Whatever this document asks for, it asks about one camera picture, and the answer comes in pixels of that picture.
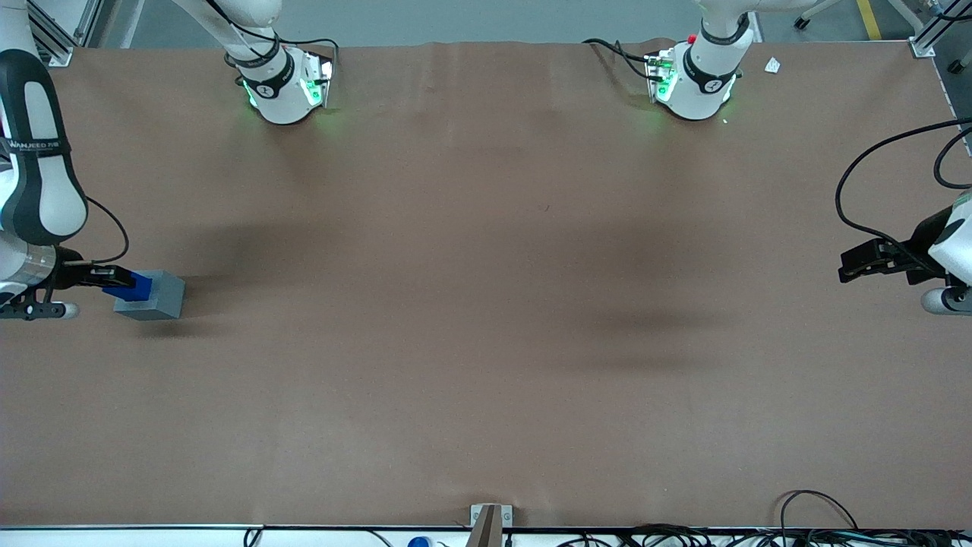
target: blue block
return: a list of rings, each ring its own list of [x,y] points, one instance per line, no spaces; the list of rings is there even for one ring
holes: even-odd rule
[[[128,287],[103,287],[101,292],[110,294],[115,298],[121,298],[126,302],[145,302],[152,296],[152,280],[132,272],[131,276],[135,279],[135,286]]]
[[[178,319],[182,313],[186,282],[165,270],[141,270],[134,274],[142,275],[151,281],[152,289],[149,298],[133,302],[116,298],[115,313],[138,321]]]

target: green led light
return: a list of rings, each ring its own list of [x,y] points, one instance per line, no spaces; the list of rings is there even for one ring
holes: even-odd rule
[[[250,105],[253,106],[254,108],[259,108],[257,106],[257,100],[253,97],[253,92],[250,91],[250,86],[247,85],[246,80],[243,81],[243,89],[246,90],[247,96],[250,97]]]
[[[313,81],[307,82],[302,78],[300,79],[300,83],[302,84],[304,94],[307,96],[307,102],[312,106],[321,104],[321,87]]]

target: brown table surface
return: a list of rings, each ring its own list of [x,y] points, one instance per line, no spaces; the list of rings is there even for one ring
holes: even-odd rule
[[[0,522],[500,500],[521,525],[770,525],[813,488],[866,527],[967,526],[972,323],[923,312],[931,284],[836,273],[869,238],[834,213],[846,165],[951,117],[932,62],[757,45],[688,123],[604,53],[349,49],[333,108],[281,128],[216,51],[78,51],[54,73],[78,176],[122,263],[189,294],[178,322],[73,289],[79,319],[0,327]],[[952,134],[876,154],[848,214],[907,237],[955,196],[931,178]],[[119,244],[96,210],[69,242]]]

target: black band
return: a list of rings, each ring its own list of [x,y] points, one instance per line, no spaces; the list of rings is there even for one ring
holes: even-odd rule
[[[257,52],[254,52],[254,54],[260,56],[249,60],[238,59],[232,55],[229,58],[233,59],[233,64],[235,64],[238,68],[260,68],[261,66],[264,66],[265,64],[273,60],[273,58],[277,56],[278,52],[280,52],[280,36],[274,33],[273,47],[270,48],[269,52],[262,55],[257,54]]]
[[[276,76],[268,80],[263,80],[258,82],[257,80],[251,80],[249,78],[244,78],[247,87],[251,91],[256,93],[262,98],[276,98],[280,94],[280,89],[283,88],[294,76],[294,58],[287,54],[287,64],[284,65],[284,69],[277,73]]]
[[[67,143],[67,139],[60,138],[17,140],[0,137],[0,143],[3,144],[3,148],[8,154],[17,154],[18,156],[49,158],[71,152],[71,145]]]
[[[736,42],[739,42],[739,39],[742,38],[744,34],[746,34],[747,30],[749,30],[749,16],[746,14],[742,14],[739,17],[738,23],[739,26],[736,28],[736,34],[733,34],[728,38],[719,38],[718,36],[712,36],[709,32],[707,32],[706,24],[703,22],[702,37],[706,40],[706,42],[711,42],[713,44],[716,44],[717,46],[732,46]]]
[[[685,50],[685,56],[682,58],[682,64],[685,66],[685,75],[688,76],[693,82],[699,85],[699,91],[706,95],[711,95],[713,93],[718,93],[725,89],[726,84],[732,81],[733,77],[736,76],[736,70],[739,69],[739,65],[733,69],[732,72],[723,74],[721,76],[716,76],[708,72],[703,71],[695,62],[692,61],[692,46],[689,46]]]

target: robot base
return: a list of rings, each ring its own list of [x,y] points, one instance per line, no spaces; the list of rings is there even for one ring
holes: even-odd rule
[[[705,120],[718,112],[722,103],[729,100],[736,76],[717,92],[702,92],[699,85],[685,74],[683,59],[688,48],[687,42],[681,42],[656,56],[645,58],[644,68],[647,74],[662,79],[661,82],[648,80],[648,95],[652,102],[664,104],[680,118]]]
[[[261,86],[251,89],[245,81],[243,83],[243,88],[250,97],[250,105],[259,110],[265,120],[281,126],[303,120],[319,106],[327,107],[334,69],[333,62],[328,58],[296,47],[286,47],[283,50],[293,58],[295,70],[290,81],[284,84],[277,96],[264,97]]]

